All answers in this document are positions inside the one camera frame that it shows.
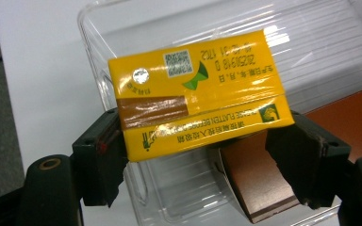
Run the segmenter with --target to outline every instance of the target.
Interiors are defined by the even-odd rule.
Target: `screw hole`
[[[333,146],[333,147],[339,146],[339,144],[336,143],[336,142],[328,142],[328,144],[331,145],[331,146]]]
[[[95,142],[95,140],[92,139],[92,138],[89,138],[89,139],[84,140],[84,143],[87,144],[87,145],[91,145],[91,144],[93,144],[94,142]]]
[[[59,158],[47,159],[40,164],[40,170],[49,170],[56,168],[58,165],[60,165],[60,163],[61,160]]]

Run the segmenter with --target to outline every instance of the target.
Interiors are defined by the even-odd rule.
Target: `barcode label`
[[[169,77],[193,72],[188,50],[165,54],[164,62],[166,63]]]

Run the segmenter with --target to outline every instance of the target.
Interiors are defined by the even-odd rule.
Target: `yellow box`
[[[263,31],[108,66],[130,161],[294,123]]]

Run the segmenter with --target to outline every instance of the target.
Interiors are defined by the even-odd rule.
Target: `clear plastic container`
[[[105,110],[116,106],[110,58],[258,29],[266,33],[292,109],[305,113],[362,89],[362,1],[172,4],[113,0],[80,12],[79,28]],[[205,149],[129,164],[124,177],[139,224],[249,225],[215,173]],[[256,225],[335,225],[336,212],[297,206]]]

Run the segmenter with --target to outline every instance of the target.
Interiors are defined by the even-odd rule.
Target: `table surface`
[[[0,0],[0,45],[25,170],[46,155],[70,155],[104,112],[76,20],[89,2]],[[110,209],[83,207],[83,215],[86,225],[138,225],[125,183]]]

